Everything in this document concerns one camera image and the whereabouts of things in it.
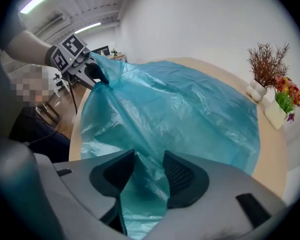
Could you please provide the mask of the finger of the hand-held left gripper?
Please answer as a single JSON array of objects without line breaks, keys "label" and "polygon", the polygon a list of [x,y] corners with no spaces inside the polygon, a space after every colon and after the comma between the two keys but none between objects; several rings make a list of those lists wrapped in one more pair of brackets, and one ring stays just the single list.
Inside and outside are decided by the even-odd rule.
[{"label": "finger of the hand-held left gripper", "polygon": [[109,84],[109,80],[96,63],[86,63],[86,75],[91,80],[100,80],[103,84]]},{"label": "finger of the hand-held left gripper", "polygon": [[76,78],[82,86],[90,90],[92,90],[96,85],[96,83],[99,82],[99,79],[93,80],[86,75],[86,67],[82,67],[81,69],[78,70],[78,72],[76,73]]}]

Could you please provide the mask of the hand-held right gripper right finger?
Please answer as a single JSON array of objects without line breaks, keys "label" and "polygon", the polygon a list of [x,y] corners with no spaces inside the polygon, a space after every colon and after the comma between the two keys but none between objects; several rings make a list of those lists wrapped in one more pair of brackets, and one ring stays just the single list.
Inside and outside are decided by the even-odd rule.
[{"label": "hand-held right gripper right finger", "polygon": [[285,203],[244,171],[165,151],[167,211],[145,240],[261,240],[287,212]]}]

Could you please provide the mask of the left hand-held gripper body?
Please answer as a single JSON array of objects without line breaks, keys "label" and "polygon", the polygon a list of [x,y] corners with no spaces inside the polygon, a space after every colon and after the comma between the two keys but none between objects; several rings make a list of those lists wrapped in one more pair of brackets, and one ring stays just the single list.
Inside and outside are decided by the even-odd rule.
[{"label": "left hand-held gripper body", "polygon": [[71,33],[52,52],[51,65],[64,74],[87,61],[90,53],[87,44],[75,33]]}]

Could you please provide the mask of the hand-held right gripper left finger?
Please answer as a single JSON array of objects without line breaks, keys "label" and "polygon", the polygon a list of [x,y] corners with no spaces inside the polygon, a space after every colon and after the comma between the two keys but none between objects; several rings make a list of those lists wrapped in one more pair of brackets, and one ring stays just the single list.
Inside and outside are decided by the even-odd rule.
[{"label": "hand-held right gripper left finger", "polygon": [[134,170],[133,149],[59,163],[42,154],[34,157],[52,204],[59,205],[59,195],[62,201],[100,221],[123,219],[120,195]]}]

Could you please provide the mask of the teal plastic bag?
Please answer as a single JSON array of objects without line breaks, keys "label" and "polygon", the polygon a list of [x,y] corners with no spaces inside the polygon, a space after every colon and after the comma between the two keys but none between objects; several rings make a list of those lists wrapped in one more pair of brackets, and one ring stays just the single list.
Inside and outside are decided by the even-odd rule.
[{"label": "teal plastic bag", "polygon": [[131,239],[142,240],[166,213],[166,150],[253,173],[260,154],[257,107],[243,94],[170,61],[93,57],[109,84],[97,83],[83,107],[81,158],[135,151],[133,174],[120,195]]}]

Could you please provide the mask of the person's left forearm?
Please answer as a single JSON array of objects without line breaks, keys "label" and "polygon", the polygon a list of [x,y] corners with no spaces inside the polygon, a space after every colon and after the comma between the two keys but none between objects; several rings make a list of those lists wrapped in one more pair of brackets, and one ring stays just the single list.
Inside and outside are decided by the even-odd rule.
[{"label": "person's left forearm", "polygon": [[24,30],[17,34],[3,49],[12,59],[35,65],[45,65],[46,53],[52,46]]}]

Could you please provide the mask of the black computer monitor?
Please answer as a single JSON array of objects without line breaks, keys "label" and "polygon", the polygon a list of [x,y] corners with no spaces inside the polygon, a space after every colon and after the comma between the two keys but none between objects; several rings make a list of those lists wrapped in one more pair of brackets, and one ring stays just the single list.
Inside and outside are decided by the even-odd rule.
[{"label": "black computer monitor", "polygon": [[102,55],[102,56],[105,56],[105,57],[107,57],[111,54],[108,45],[97,48],[97,49],[94,49],[94,50],[92,50],[92,52],[96,53],[96,54],[99,54],[99,55]]}]

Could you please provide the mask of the ceiling air conditioner unit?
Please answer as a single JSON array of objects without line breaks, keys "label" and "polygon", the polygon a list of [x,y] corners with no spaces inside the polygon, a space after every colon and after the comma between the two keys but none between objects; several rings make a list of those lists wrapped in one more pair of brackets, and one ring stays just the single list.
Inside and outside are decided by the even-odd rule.
[{"label": "ceiling air conditioner unit", "polygon": [[38,26],[32,30],[35,36],[41,38],[55,27],[60,27],[61,24],[68,24],[69,18],[59,11],[53,11],[47,18],[44,19]]}]

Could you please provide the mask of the person's black shirt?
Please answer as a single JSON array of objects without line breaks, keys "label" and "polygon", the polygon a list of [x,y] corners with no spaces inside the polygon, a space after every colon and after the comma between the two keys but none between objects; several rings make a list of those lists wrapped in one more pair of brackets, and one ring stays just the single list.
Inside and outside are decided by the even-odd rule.
[{"label": "person's black shirt", "polygon": [[70,139],[41,119],[34,107],[23,107],[9,138],[28,143],[33,153],[47,156],[53,163],[69,160]]}]

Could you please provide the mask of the colourful flowers in cream pot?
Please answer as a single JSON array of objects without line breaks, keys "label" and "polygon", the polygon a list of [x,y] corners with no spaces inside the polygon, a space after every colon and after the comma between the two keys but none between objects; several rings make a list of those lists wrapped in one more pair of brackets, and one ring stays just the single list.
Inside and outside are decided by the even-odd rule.
[{"label": "colourful flowers in cream pot", "polygon": [[284,122],[294,122],[295,110],[300,108],[300,89],[287,76],[276,75],[274,100],[268,105],[264,114],[275,130]]}]

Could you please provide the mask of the brown dried plant white vase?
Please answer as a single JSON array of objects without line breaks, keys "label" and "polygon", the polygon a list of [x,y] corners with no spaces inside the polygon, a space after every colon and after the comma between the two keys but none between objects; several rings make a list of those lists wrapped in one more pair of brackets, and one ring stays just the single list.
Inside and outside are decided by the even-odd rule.
[{"label": "brown dried plant white vase", "polygon": [[289,66],[284,58],[290,49],[289,44],[283,47],[272,48],[269,43],[257,43],[257,47],[248,48],[248,63],[253,79],[246,88],[246,93],[255,101],[260,102],[267,94],[268,89],[276,85],[276,76],[286,76]]}]

